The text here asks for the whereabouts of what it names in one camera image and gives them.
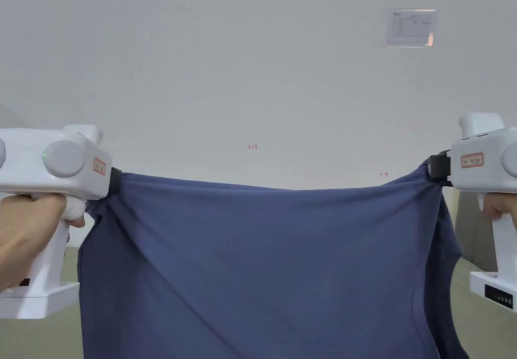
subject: blue t-shirt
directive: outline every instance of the blue t-shirt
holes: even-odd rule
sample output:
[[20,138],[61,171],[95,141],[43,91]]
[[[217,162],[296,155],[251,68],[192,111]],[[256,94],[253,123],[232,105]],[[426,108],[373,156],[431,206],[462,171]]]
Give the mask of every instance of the blue t-shirt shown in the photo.
[[425,165],[370,188],[123,174],[80,250],[85,359],[464,359]]

